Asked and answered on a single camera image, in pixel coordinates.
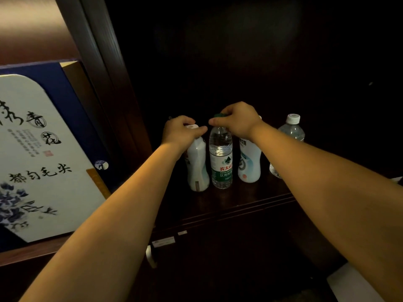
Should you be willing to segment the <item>person's right hand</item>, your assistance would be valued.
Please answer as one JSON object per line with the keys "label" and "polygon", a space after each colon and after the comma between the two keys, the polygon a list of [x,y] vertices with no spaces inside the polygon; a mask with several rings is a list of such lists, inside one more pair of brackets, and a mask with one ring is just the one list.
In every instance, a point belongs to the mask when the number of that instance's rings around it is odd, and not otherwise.
{"label": "person's right hand", "polygon": [[227,117],[228,126],[225,128],[247,140],[253,140],[255,128],[264,123],[255,108],[243,101],[225,107],[220,114],[221,116],[214,117]]}

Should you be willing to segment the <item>person's left hand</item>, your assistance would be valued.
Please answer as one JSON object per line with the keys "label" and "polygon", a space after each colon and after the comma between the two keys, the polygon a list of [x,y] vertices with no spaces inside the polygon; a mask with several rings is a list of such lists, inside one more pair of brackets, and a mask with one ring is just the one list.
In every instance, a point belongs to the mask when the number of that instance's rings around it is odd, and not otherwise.
{"label": "person's left hand", "polygon": [[165,123],[161,146],[168,147],[178,155],[184,153],[194,142],[188,134],[188,126],[195,125],[195,120],[188,116],[178,116]]}

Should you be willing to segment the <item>plain white drink bottle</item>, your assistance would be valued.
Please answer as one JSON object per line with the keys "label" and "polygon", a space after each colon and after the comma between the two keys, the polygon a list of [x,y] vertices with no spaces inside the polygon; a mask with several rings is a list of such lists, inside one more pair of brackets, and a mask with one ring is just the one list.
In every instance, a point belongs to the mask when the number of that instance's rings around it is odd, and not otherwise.
{"label": "plain white drink bottle", "polygon": [[209,187],[209,175],[206,169],[206,143],[202,137],[194,140],[184,152],[187,166],[187,182],[194,192],[203,192]]}

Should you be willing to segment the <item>clear water bottle green cap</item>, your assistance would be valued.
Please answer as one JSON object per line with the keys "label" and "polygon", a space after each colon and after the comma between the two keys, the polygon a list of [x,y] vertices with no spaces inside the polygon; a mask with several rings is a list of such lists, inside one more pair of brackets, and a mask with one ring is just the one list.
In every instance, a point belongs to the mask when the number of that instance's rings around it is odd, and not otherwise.
{"label": "clear water bottle green cap", "polygon": [[227,189],[233,182],[233,138],[230,131],[214,126],[208,145],[212,183],[218,189]]}

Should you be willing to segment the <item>person's right forearm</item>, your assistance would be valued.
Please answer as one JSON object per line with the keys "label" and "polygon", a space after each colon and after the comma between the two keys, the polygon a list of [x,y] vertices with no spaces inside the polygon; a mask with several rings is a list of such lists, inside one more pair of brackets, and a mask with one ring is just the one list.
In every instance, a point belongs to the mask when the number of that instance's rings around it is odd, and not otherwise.
{"label": "person's right forearm", "polygon": [[403,187],[258,121],[247,137],[327,240],[388,302],[403,302]]}

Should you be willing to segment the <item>person's left forearm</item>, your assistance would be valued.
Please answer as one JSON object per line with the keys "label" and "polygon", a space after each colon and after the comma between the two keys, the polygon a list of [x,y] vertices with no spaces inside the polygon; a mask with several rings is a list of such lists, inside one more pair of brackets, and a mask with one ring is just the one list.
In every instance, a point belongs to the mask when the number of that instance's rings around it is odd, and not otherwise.
{"label": "person's left forearm", "polygon": [[173,168],[188,147],[164,141],[62,245],[19,302],[123,302]]}

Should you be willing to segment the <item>white drink bottle blue print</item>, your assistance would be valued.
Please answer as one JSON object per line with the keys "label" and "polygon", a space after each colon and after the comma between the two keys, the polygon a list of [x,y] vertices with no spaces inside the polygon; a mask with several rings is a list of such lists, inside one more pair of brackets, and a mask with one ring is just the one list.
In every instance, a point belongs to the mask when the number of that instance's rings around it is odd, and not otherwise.
{"label": "white drink bottle blue print", "polygon": [[254,183],[261,175],[260,157],[262,151],[253,142],[239,138],[240,162],[238,177],[246,183]]}

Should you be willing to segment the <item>clear water bottle white cap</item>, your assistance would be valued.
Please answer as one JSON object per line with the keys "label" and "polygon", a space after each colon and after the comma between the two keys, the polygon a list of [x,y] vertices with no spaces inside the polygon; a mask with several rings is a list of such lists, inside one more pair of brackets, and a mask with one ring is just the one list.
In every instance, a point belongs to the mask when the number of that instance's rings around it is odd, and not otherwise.
{"label": "clear water bottle white cap", "polygon": [[300,119],[300,115],[296,113],[290,113],[287,115],[285,123],[277,130],[295,140],[304,142],[305,132],[300,127]]}

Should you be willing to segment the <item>dark wooden cabinet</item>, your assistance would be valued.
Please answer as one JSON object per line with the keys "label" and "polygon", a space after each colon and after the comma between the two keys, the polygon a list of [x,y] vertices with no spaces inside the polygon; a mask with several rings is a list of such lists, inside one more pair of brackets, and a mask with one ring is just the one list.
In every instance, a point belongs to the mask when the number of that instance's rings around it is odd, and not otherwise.
{"label": "dark wooden cabinet", "polygon": [[[237,101],[275,128],[301,116],[305,142],[383,177],[403,177],[403,0],[52,0],[90,97],[80,103],[114,167],[110,188],[157,148],[165,122]],[[261,158],[261,177],[192,192],[181,158],[129,301],[336,302],[347,260]],[[187,230],[187,234],[177,233]]]}

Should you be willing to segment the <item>large white sticker label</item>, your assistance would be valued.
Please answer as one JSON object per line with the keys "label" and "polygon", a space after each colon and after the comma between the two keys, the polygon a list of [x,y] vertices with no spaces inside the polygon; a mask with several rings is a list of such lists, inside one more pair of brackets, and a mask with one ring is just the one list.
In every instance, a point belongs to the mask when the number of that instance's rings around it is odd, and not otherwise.
{"label": "large white sticker label", "polygon": [[152,241],[152,245],[154,248],[160,248],[160,247],[167,246],[167,245],[170,245],[173,243],[175,243],[174,236]]}

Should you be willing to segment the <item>blue and white gift box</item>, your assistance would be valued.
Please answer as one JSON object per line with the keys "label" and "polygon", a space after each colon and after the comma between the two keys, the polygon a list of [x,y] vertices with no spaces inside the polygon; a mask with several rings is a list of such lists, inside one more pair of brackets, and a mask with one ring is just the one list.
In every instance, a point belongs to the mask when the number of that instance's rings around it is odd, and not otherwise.
{"label": "blue and white gift box", "polygon": [[99,208],[98,156],[59,62],[0,66],[0,252],[71,233]]}

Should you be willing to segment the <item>white flat object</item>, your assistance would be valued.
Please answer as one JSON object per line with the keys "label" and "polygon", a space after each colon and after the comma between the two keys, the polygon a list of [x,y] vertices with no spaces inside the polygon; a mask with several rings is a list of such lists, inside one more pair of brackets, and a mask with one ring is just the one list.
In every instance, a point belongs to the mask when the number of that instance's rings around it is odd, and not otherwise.
{"label": "white flat object", "polygon": [[329,275],[327,282],[338,302],[385,302],[349,262]]}

